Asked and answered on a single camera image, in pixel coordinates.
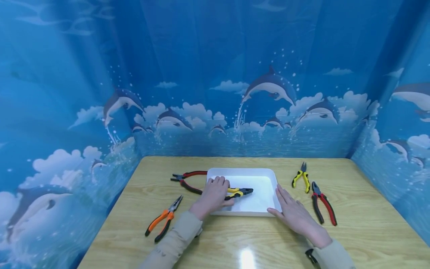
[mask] blue backdrop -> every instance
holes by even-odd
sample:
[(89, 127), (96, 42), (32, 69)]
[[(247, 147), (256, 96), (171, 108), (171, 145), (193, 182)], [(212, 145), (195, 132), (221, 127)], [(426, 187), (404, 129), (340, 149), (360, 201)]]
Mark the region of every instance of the blue backdrop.
[(0, 266), (75, 268), (147, 155), (351, 158), (430, 245), (426, 0), (0, 0)]

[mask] orange handle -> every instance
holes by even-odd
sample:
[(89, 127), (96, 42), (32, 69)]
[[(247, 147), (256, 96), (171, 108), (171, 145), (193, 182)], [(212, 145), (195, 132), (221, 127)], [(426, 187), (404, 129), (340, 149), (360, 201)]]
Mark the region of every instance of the orange handle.
[(169, 212), (169, 214), (167, 215), (167, 221), (166, 224), (164, 225), (163, 230), (161, 231), (161, 233), (159, 235), (157, 235), (157, 237), (155, 238), (155, 243), (158, 243), (161, 241), (161, 239), (166, 235), (169, 227), (170, 227), (170, 223), (173, 219), (174, 215), (173, 212)]
[(149, 225), (148, 229), (145, 232), (145, 236), (148, 236), (152, 232), (152, 230), (155, 228), (155, 226), (157, 226), (157, 224), (160, 223), (160, 221), (162, 221), (163, 219), (165, 219), (168, 216), (169, 216), (169, 211), (166, 209), (163, 211), (163, 213), (161, 213), (161, 215), (159, 215), (156, 219), (154, 219), (151, 222), (151, 224)]

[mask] wooden table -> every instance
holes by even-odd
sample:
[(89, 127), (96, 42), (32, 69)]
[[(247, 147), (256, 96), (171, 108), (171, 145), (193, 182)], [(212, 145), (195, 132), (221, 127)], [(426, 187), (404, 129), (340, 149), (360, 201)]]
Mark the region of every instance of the wooden table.
[[(154, 237), (144, 236), (149, 223), (179, 195), (176, 212), (188, 210), (197, 195), (169, 180), (172, 173), (212, 167), (264, 167), (300, 200), (315, 217), (303, 179), (292, 189), (291, 180), (303, 161), (310, 180), (318, 182), (330, 200), (339, 225), (324, 226), (349, 251), (357, 268), (430, 268), (430, 249), (373, 188), (348, 159), (145, 157), (92, 243), (79, 269), (136, 269), (154, 247)], [(189, 183), (203, 188), (205, 176)], [(296, 237), (271, 217), (210, 216), (203, 233), (188, 247), (175, 268), (312, 268)]]

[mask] plastic tray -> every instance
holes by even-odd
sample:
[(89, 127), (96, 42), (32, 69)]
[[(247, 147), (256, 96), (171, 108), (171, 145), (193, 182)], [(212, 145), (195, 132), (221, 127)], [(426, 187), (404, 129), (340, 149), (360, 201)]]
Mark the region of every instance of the plastic tray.
[(212, 215), (221, 216), (272, 216), (268, 207), (282, 211), (275, 189), (278, 181), (275, 173), (268, 168), (211, 168), (208, 170), (206, 183), (210, 178), (224, 176), (232, 188), (253, 188), (254, 192), (236, 198), (232, 207), (224, 207)]

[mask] sleeve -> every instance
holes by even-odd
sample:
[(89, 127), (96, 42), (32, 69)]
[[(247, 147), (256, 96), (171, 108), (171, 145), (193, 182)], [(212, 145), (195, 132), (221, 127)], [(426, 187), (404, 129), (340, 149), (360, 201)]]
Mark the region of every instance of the sleeve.
[(345, 248), (335, 239), (323, 249), (313, 248), (312, 255), (321, 269), (356, 269)]
[(191, 241), (202, 231), (203, 222), (186, 211), (140, 265), (140, 269), (171, 269)]

